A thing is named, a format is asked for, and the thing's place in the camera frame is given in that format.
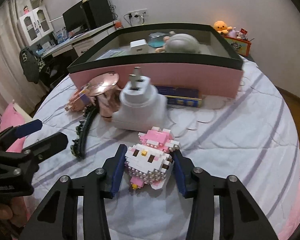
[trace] power adapter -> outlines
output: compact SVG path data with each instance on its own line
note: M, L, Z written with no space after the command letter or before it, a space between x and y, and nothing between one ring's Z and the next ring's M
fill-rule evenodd
M167 98L158 94L150 78L139 75L138 67L129 79L120 93L120 109L112 115L114 127L144 132L153 126L162 127Z

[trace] white lego bricks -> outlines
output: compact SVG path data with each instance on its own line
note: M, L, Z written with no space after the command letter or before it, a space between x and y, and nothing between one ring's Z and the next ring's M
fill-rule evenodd
M141 144L129 147L125 154L125 165L131 176L133 189L150 184L153 189L166 186L174 161L169 154L178 149L180 143L173 140L170 130L152 127L146 134L139 133Z

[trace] computer monitor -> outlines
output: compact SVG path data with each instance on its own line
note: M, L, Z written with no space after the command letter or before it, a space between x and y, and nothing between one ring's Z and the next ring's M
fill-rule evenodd
M82 7L82 1L64 12L63 20L68 32L73 31L80 26L83 26L84 29L88 29L85 13Z

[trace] black backpack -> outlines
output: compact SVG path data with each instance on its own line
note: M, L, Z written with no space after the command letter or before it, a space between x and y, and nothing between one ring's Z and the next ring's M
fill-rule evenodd
M23 48L19 54L23 74L29 82L39 82L39 56L35 55L28 47Z

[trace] lego block figure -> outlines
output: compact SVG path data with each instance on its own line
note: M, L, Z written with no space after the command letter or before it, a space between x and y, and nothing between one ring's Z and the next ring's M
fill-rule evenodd
M179 149L170 130L152 127L146 134L139 133L141 144L129 147L125 157L133 189L150 184L153 189L164 187L171 175L174 161L169 154Z
M65 107L66 111L81 111L86 106L89 106L91 104L95 105L94 98L89 97L90 90L88 90L86 87L83 87L82 90L77 90L69 99L68 104Z

